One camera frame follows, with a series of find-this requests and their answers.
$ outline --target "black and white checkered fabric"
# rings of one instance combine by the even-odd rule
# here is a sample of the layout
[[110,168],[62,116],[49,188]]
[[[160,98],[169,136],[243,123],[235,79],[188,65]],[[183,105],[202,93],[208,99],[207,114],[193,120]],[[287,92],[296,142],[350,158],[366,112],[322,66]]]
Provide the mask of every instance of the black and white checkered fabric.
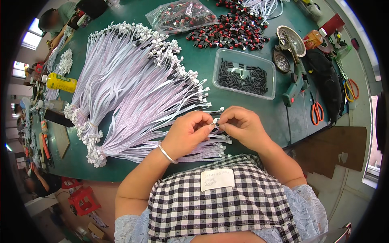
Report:
[[[155,183],[149,198],[149,239],[276,228],[283,242],[301,238],[282,185],[258,167],[259,158],[241,154]],[[229,168],[235,187],[200,189],[201,172]]]

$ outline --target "scissors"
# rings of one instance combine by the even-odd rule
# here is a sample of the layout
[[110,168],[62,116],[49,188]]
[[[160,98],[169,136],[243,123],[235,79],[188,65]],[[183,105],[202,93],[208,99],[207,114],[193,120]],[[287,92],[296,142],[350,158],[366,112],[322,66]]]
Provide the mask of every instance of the scissors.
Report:
[[319,97],[319,91],[317,90],[316,91],[316,100],[314,99],[314,95],[312,94],[312,91],[309,91],[309,93],[311,93],[311,98],[312,98],[312,111],[311,111],[311,119],[312,119],[312,123],[317,126],[319,124],[319,122],[323,121],[324,120],[324,111],[323,111],[323,108],[321,107],[321,105],[319,104],[319,102],[317,101],[318,100],[318,97]]
[[[339,62],[339,61],[336,61],[336,63],[338,64],[340,73],[342,74],[342,76],[343,76],[343,78],[344,78],[343,88],[344,88],[344,91],[345,91],[345,94],[346,94],[346,99],[347,99],[349,102],[354,102],[356,99],[359,98],[359,87],[358,87],[358,85],[354,82],[354,80],[349,79],[349,78],[347,77],[347,74],[344,72],[343,67],[342,67],[342,65],[340,64],[340,62]],[[357,88],[358,95],[355,95],[353,85]],[[349,90],[352,99],[347,95],[347,89]]]

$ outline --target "bangle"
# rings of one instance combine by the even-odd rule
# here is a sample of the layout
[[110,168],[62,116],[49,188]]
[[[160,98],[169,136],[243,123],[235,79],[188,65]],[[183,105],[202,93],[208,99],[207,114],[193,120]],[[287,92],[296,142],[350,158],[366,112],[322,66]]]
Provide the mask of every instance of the bangle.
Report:
[[165,152],[165,150],[161,146],[161,142],[162,142],[162,140],[158,140],[158,147],[161,150],[161,152],[163,153],[163,155],[165,155],[165,157],[168,160],[170,160],[170,162],[172,162],[173,164],[178,164],[178,161],[172,160],[172,158],[170,158],[170,156]]

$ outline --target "cardboard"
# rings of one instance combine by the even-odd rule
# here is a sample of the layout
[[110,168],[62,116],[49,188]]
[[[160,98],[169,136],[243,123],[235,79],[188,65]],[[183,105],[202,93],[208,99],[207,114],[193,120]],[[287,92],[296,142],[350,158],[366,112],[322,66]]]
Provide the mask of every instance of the cardboard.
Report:
[[51,123],[52,129],[54,130],[55,141],[57,143],[58,153],[61,159],[65,156],[66,150],[68,149],[70,142],[66,127],[58,123]]
[[334,126],[293,145],[296,161],[303,171],[332,179],[335,165],[362,171],[366,152],[365,127]]
[[94,238],[93,240],[97,241],[98,243],[110,243],[110,241],[104,240],[105,233],[101,231],[97,226],[95,226],[93,223],[88,224],[88,232],[93,232],[99,239]]

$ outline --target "green workbench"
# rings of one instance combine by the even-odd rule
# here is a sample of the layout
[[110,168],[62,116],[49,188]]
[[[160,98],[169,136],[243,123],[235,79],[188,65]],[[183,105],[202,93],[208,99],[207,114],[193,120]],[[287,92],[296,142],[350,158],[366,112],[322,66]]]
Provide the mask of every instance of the green workbench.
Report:
[[[73,51],[73,65],[71,72],[66,77],[78,79],[85,63],[86,46],[88,42],[88,35],[95,31],[100,31],[112,21],[114,23],[140,23],[150,27],[145,14],[155,9],[158,5],[168,3],[168,0],[156,1],[140,1],[140,0],[121,0],[113,1],[113,5],[109,7],[99,18],[91,21],[86,28],[79,28],[74,31],[73,36],[69,42],[64,46],[57,56],[56,64],[59,62],[60,56],[68,48]],[[227,14],[229,9],[225,7],[215,6],[216,1],[202,0],[216,16]],[[269,20],[269,28],[265,30],[264,34],[270,37],[270,42],[265,44],[265,47],[260,51],[247,51],[250,54],[258,55],[262,58],[272,60],[272,47],[278,43],[278,38],[275,35],[277,26],[286,25],[294,29],[301,37],[304,37],[312,29],[317,29],[318,26],[312,20],[306,18],[298,9],[294,2],[284,3],[284,12],[281,16]],[[186,70],[192,69],[198,72],[198,79],[207,79],[210,87],[209,97],[212,102],[212,110],[218,110],[220,107],[228,108],[231,105],[238,105],[256,112],[261,118],[262,124],[266,132],[271,136],[272,140],[281,147],[286,147],[289,142],[289,132],[287,125],[286,107],[282,102],[281,96],[290,85],[291,78],[289,74],[281,74],[276,72],[276,94],[272,101],[248,96],[236,92],[218,89],[212,84],[212,74],[215,62],[215,55],[218,48],[199,49],[193,47],[192,41],[187,41],[185,36],[187,34],[172,35],[169,39],[176,39],[178,45],[182,48],[180,55],[184,56],[184,65]],[[310,82],[310,89],[316,94],[314,83]],[[319,129],[328,124],[328,117],[325,107],[324,122],[320,122],[318,126],[314,126],[311,122],[311,106],[309,92],[308,95],[303,96],[299,94],[291,108],[289,108],[289,119],[291,123],[292,143],[297,142],[306,136],[313,134]],[[72,93],[60,91],[62,100],[71,102]],[[99,125],[99,130],[104,134],[107,133],[109,124],[111,123],[112,112],[110,112]],[[68,136],[70,146],[63,159],[59,157],[57,145],[54,137],[54,131],[51,128],[51,122],[47,123],[49,149],[52,153],[55,168],[50,168],[49,172],[73,178],[80,178],[85,180],[97,181],[122,181],[123,178],[137,165],[132,161],[116,159],[112,157],[107,158],[107,165],[102,168],[94,168],[92,164],[86,161],[87,150],[86,146],[78,139],[76,129],[68,128]],[[34,117],[33,129],[36,134],[40,133],[40,124],[37,117]],[[233,140],[232,145],[227,145],[226,154],[240,154],[240,153],[254,153],[242,146],[238,141]],[[198,163],[180,163],[172,164],[166,171],[166,175],[177,171],[183,171],[190,168],[203,165],[205,162]]]

